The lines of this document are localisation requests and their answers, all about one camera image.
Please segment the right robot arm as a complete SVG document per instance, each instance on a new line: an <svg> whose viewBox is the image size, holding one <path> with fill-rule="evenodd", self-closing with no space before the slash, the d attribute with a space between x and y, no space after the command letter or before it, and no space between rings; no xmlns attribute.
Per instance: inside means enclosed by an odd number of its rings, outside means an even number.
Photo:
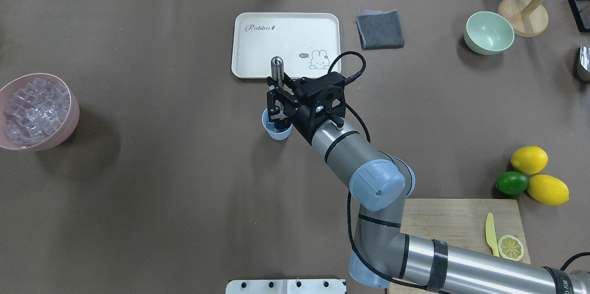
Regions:
<svg viewBox="0 0 590 294"><path fill-rule="evenodd" d="M345 119L350 106L338 73L316 79L268 77L267 113L286 120L360 202L355 229L348 231L348 271L363 285L396 283L440 294L587 294L589 273L536 267L423 239L401 231L404 205L415 174L403 160L371 145Z"/></svg>

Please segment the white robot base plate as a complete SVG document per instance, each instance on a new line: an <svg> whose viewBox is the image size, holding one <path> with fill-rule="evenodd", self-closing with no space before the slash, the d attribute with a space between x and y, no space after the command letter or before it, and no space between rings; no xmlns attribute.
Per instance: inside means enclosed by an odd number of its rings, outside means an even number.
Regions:
<svg viewBox="0 0 590 294"><path fill-rule="evenodd" d="M346 294L346 281L341 279L263 279L234 280L226 294Z"/></svg>

